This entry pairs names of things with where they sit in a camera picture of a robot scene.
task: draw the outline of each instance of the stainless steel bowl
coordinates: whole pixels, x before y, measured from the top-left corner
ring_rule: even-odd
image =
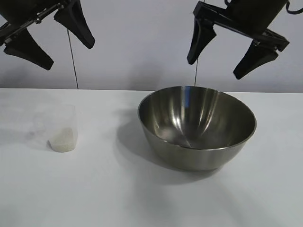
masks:
[[[243,102],[203,87],[156,91],[142,100],[138,115],[154,151],[168,164],[190,171],[226,164],[257,125]]]

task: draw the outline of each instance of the clear plastic cup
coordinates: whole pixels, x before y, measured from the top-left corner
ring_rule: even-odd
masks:
[[[78,139],[75,106],[53,106],[44,111],[36,123],[43,128],[52,150],[68,152],[75,149]]]

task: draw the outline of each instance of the white table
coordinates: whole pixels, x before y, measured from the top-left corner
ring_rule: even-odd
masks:
[[[302,227],[303,94],[232,93],[255,135],[216,174],[151,152],[136,108],[149,92],[0,89],[0,227]],[[74,151],[35,141],[42,106],[77,108]]]

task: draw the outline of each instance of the granular substance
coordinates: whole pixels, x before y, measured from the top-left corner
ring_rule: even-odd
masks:
[[[68,152],[75,149],[76,137],[72,128],[64,128],[49,139],[49,143],[54,151]]]

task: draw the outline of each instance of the bowl rim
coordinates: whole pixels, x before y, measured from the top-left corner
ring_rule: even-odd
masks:
[[[139,112],[140,112],[140,107],[142,106],[142,103],[143,103],[147,98],[149,98],[150,96],[152,96],[154,93],[157,93],[157,92],[159,92],[159,91],[163,91],[163,90],[166,90],[166,89],[177,88],[177,87],[178,87],[178,88],[183,88],[183,87],[184,87],[184,88],[187,88],[187,87],[192,88],[192,87],[196,87],[196,88],[202,88],[202,89],[212,90],[212,91],[216,91],[216,92],[218,92],[218,93],[225,94],[225,95],[227,95],[227,96],[229,96],[229,97],[231,97],[231,98],[234,98],[234,99],[238,100],[238,101],[241,102],[241,103],[250,111],[250,113],[252,114],[252,116],[253,116],[253,118],[254,118],[254,123],[255,123],[254,129],[252,130],[252,132],[250,133],[250,135],[249,135],[247,138],[245,138],[244,140],[242,140],[241,142],[236,143],[236,144],[233,144],[233,145],[230,145],[230,146],[228,146],[228,147],[222,147],[222,148],[212,148],[212,149],[192,148],[192,147],[187,147],[187,146],[181,146],[181,145],[179,145],[179,144],[171,143],[171,142],[169,142],[169,141],[167,141],[167,140],[162,139],[161,137],[159,137],[159,136],[155,135],[154,133],[152,133],[152,132],[144,125],[144,123],[143,123],[142,120],[141,120],[140,113],[139,113]],[[199,151],[225,150],[225,149],[233,148],[233,147],[236,147],[236,146],[238,146],[238,145],[244,144],[245,142],[247,142],[247,141],[252,137],[252,135],[255,133],[256,128],[257,128],[257,119],[256,119],[256,117],[255,117],[253,111],[252,111],[245,103],[243,103],[241,100],[239,100],[239,99],[237,99],[236,97],[231,96],[231,95],[229,95],[229,94],[227,94],[227,93],[225,93],[225,92],[218,91],[218,90],[215,90],[215,89],[212,89],[212,88],[208,88],[208,87],[199,87],[199,86],[173,86],[173,87],[165,87],[165,88],[162,88],[162,89],[160,89],[160,90],[153,91],[153,92],[151,92],[150,94],[148,94],[146,97],[144,97],[144,99],[142,99],[142,101],[139,103],[138,109],[137,109],[137,115],[138,115],[138,118],[139,118],[139,121],[140,121],[142,127],[144,127],[144,128],[148,131],[148,133],[150,133],[152,136],[154,136],[154,137],[156,137],[156,138],[162,140],[162,141],[165,142],[165,143],[174,145],[174,146],[179,147],[179,148],[186,148],[186,149],[190,149],[190,150],[199,150]]]

